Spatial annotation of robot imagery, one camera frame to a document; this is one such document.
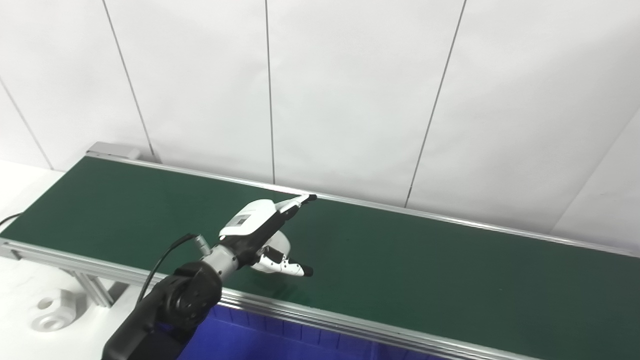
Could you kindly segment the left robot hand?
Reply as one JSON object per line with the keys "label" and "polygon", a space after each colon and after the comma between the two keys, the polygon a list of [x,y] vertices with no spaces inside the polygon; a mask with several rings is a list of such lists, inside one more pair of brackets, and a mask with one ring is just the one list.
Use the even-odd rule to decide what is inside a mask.
{"label": "left robot hand", "polygon": [[311,277],[312,267],[290,257],[291,243],[281,228],[302,205],[317,199],[316,194],[274,202],[258,199],[248,203],[219,231],[219,244],[231,254],[237,269],[249,266],[266,274]]}

